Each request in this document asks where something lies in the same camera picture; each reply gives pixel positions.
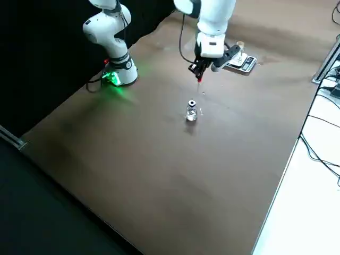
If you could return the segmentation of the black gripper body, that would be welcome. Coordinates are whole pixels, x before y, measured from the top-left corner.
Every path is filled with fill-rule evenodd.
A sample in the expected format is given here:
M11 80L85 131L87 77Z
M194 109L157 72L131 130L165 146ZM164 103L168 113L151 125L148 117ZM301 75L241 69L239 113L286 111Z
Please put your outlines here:
M213 59L213 36L198 31L195 35L195 62L211 65Z

